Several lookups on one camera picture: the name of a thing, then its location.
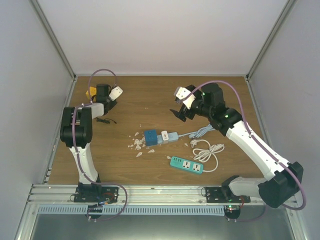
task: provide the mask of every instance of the blue box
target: blue box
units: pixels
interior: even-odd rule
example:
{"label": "blue box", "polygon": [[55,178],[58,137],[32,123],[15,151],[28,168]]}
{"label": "blue box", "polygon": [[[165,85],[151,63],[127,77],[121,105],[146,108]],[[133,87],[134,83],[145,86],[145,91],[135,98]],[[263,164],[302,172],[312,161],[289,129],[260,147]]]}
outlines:
{"label": "blue box", "polygon": [[148,147],[158,144],[157,132],[155,129],[144,131],[145,145]]}

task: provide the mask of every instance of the white panel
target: white panel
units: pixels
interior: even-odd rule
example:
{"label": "white panel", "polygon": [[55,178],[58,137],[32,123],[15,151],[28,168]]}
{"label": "white panel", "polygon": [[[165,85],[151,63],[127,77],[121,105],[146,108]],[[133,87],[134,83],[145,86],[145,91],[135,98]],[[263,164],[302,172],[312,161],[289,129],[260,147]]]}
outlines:
{"label": "white panel", "polygon": [[320,1],[298,0],[251,79],[272,145],[304,168],[310,239],[319,239],[319,12]]}
{"label": "white panel", "polygon": [[286,0],[39,0],[76,74],[248,73]]}
{"label": "white panel", "polygon": [[0,239],[14,239],[48,165],[71,77],[29,1],[0,3]]}

